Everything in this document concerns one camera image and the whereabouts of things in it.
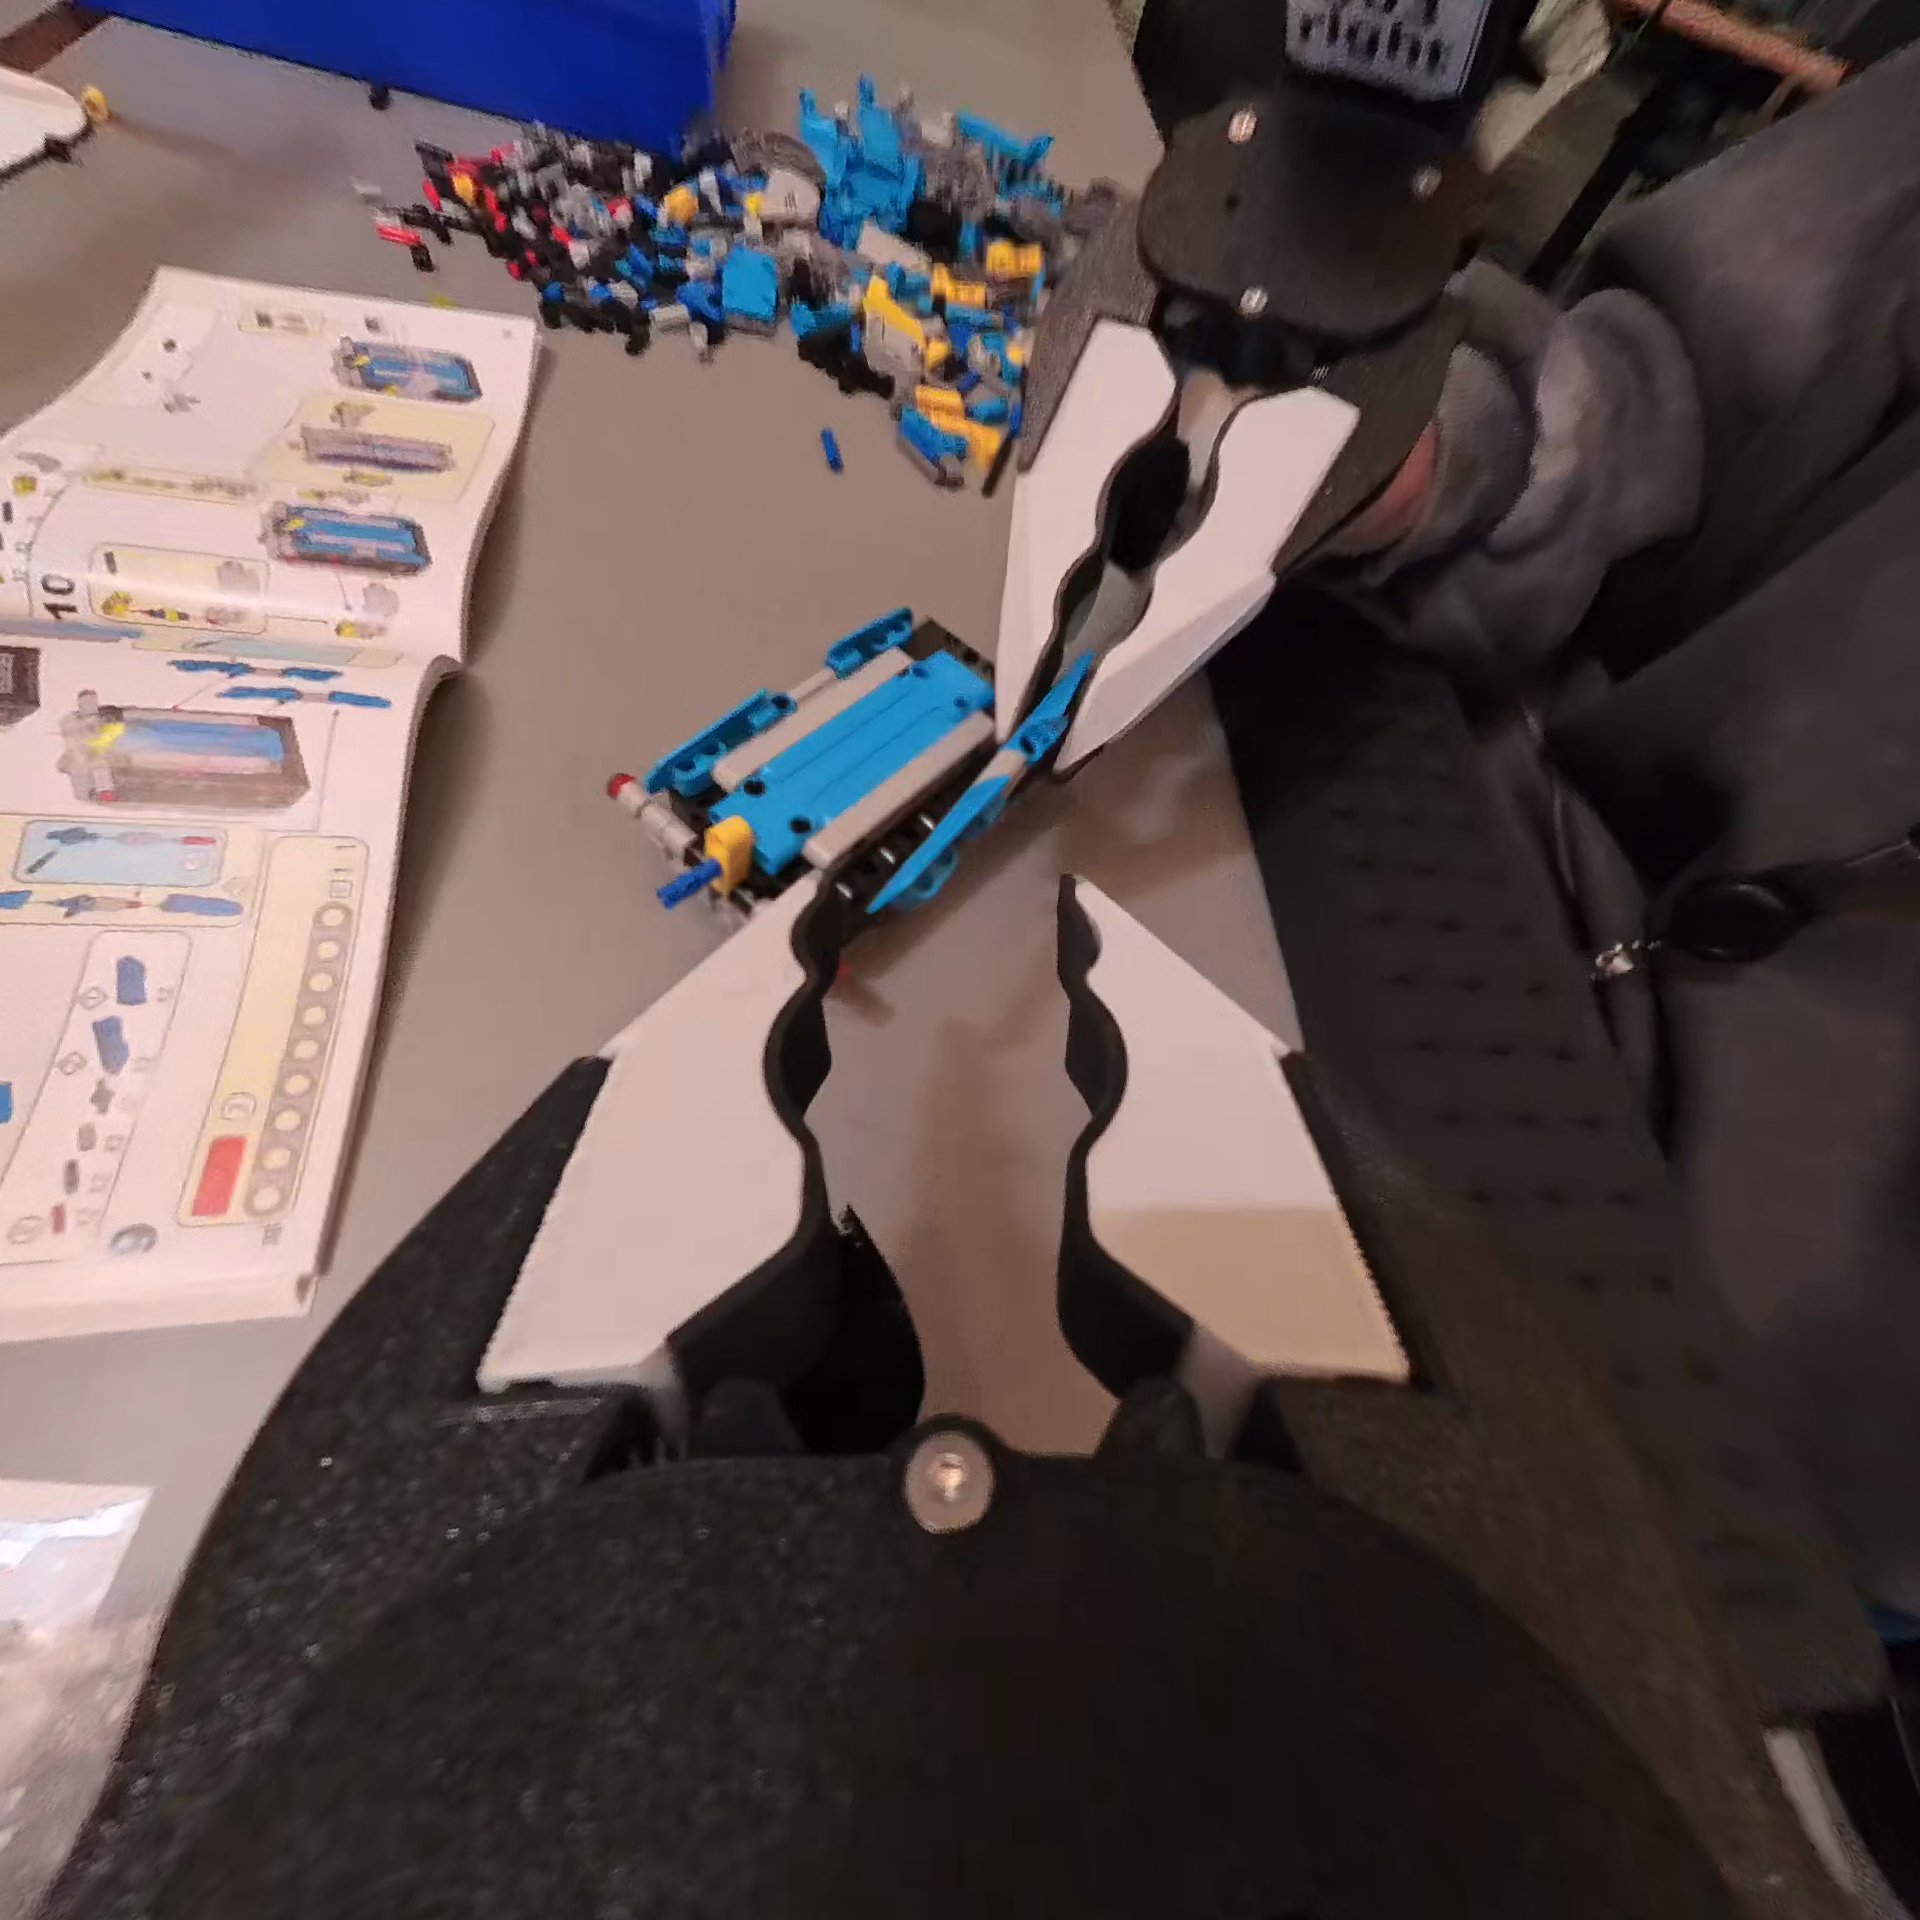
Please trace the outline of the person's right forearm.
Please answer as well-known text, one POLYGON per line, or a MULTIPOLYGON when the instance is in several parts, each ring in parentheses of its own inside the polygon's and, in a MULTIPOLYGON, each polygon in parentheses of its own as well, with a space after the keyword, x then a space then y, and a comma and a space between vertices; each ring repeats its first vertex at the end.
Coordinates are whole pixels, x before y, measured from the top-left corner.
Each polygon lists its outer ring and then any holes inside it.
POLYGON ((1724 251, 1729 156, 1617 216, 1580 301, 1466 267, 1466 336, 1446 356, 1442 504, 1456 549, 1381 587, 1319 578, 1437 663, 1470 704, 1542 704, 1580 675, 1580 629, 1611 574, 1696 619, 1747 564, 1755 500, 1707 488, 1706 334, 1684 296, 1724 251))

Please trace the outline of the instruction booklet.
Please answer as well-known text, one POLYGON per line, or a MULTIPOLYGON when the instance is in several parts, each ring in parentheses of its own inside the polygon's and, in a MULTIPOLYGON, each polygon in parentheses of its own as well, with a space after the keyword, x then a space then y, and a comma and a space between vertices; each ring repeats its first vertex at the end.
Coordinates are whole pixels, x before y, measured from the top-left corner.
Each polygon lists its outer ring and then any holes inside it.
POLYGON ((6 432, 0 1337, 305 1315, 539 322, 157 268, 6 432))

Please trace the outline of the person's right hand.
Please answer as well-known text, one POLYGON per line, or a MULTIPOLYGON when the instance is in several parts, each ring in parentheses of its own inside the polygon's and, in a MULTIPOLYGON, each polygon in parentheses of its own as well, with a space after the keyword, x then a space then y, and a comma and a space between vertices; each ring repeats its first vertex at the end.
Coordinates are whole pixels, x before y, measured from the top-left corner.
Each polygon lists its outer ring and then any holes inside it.
POLYGON ((1456 526, 1442 504, 1442 422, 1431 418, 1381 495, 1311 549, 1310 574, 1381 587, 1453 549, 1456 526))

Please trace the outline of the black blue brick model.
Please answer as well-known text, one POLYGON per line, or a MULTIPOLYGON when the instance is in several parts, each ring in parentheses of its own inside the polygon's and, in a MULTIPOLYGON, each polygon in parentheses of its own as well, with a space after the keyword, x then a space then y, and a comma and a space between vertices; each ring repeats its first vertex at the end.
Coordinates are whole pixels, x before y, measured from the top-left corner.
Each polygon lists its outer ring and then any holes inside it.
POLYGON ((659 907, 705 898, 749 919, 828 876, 869 919, 1004 740, 992 663, 898 605, 837 640, 806 685, 749 692, 609 792, 670 867, 659 907))

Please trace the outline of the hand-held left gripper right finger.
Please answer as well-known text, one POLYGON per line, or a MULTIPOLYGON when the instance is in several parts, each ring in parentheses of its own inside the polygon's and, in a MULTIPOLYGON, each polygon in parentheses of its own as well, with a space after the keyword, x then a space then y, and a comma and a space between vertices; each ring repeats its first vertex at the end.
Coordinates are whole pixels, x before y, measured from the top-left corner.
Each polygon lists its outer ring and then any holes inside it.
POLYGON ((1243 1421, 1267 1382, 1417 1382, 1303 1100, 1303 1053, 1060 876, 1064 1074, 1085 1100, 1060 1215, 1060 1337, 1126 1399, 1177 1382, 1243 1421))

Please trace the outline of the blue plastic bin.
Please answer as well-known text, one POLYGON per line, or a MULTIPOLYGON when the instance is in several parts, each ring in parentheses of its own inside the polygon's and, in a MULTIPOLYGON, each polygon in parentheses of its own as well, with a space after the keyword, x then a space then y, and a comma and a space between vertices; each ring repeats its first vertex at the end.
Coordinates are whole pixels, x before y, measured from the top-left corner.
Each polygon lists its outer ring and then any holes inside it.
POLYGON ((713 107, 735 0, 100 0, 96 14, 361 85, 681 147, 713 107))

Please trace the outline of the black perforated panel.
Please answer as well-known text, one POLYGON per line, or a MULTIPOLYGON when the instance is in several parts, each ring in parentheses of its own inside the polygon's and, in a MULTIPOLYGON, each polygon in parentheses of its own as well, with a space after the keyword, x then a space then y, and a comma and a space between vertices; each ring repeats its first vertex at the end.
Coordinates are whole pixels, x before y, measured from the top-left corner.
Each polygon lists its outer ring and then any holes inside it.
POLYGON ((1211 692, 1319 1116, 1422 1369, 1494 1451, 1474 1505, 1566 1617, 1639 1617, 1645 1686, 1706 1664, 1763 1722, 1877 1714, 1886 1646, 1446 675, 1282 587, 1211 692))

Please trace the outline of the pile of small bricks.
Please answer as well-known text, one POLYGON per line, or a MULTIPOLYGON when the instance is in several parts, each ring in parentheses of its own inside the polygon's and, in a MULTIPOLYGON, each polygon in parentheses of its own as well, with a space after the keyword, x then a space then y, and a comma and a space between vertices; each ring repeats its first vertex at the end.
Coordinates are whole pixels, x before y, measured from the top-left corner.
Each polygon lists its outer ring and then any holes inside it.
POLYGON ((1053 174, 1053 135, 921 113, 911 88, 794 98, 794 131, 709 131, 673 152, 523 128, 513 146, 420 146, 412 203, 361 184, 385 247, 435 268, 452 240, 539 301, 539 322, 643 356, 683 336, 787 336, 839 394, 873 394, 939 488, 992 495, 1026 437, 1049 296, 1103 184, 1053 174))

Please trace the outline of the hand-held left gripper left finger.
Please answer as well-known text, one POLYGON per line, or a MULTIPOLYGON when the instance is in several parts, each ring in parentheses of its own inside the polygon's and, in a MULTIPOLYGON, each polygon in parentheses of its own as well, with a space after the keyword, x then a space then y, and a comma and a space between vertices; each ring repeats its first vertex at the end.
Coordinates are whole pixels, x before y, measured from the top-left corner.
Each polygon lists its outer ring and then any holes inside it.
POLYGON ((477 1388, 624 1383, 693 1411, 828 1355, 839 1235, 806 1110, 832 1071, 839 923, 837 890, 787 890, 602 1045, 477 1388))

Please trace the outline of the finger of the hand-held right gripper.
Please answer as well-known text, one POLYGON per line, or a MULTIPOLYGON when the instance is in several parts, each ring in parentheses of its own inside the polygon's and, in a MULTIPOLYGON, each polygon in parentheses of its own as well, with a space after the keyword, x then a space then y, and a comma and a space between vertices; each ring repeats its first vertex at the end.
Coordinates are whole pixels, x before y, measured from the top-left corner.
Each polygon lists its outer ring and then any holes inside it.
POLYGON ((1360 403, 1320 386, 1245 402, 1222 422, 1206 512, 1152 567, 1136 619, 1094 665, 1053 758, 1058 775, 1132 732, 1264 610, 1279 587, 1279 549, 1303 521, 1354 429, 1360 403))
POLYGON ((1064 633, 1068 574, 1098 557, 1107 495, 1175 413, 1177 377, 1152 328, 1098 319, 1013 488, 999 599, 992 732, 1013 739, 1064 633))

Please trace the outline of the clear plastic bag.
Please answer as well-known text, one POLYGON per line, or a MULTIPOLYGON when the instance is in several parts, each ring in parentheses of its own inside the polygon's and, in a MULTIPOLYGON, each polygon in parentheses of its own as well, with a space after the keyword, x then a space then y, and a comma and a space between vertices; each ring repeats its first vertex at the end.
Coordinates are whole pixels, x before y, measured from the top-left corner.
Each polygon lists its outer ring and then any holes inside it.
POLYGON ((102 1605, 154 1488, 6 1481, 0 1494, 0 1907, 31 1917, 144 1664, 144 1617, 109 1625, 102 1605))

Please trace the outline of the grey desk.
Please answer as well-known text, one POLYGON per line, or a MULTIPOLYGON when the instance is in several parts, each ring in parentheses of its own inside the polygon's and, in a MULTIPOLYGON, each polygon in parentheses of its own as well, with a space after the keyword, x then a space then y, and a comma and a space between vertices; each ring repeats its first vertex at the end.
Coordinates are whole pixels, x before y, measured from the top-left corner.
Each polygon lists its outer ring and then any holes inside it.
MULTIPOLYGON (((420 276, 356 198, 412 198, 420 138, 474 152, 507 128, 411 96, 378 113, 350 79, 120 16, 29 60, 65 88, 102 88, 113 116, 74 160, 6 184, 6 422, 109 352, 157 267, 532 312, 477 241, 420 276)), ((761 685, 800 685, 876 610, 992 645, 1009 500, 935 488, 884 413, 790 340, 728 340, 701 365, 683 340, 624 356, 546 334, 474 574, 469 672, 420 727, 385 997, 311 1315, 6 1345, 6 1481, 154 1488, 109 1625, 144 1617, 154 1646, 326 1317, 566 1062, 713 949, 705 907, 656 907, 656 846, 609 780, 643 775, 761 685)), ((851 949, 813 1100, 828 1185, 908 1290, 924 1408, 1030 1451, 1087 1451, 1112 1411, 1053 1317, 1080 1129, 1053 973, 1060 873, 1295 1035, 1206 685, 1018 804, 924 912, 851 949)))

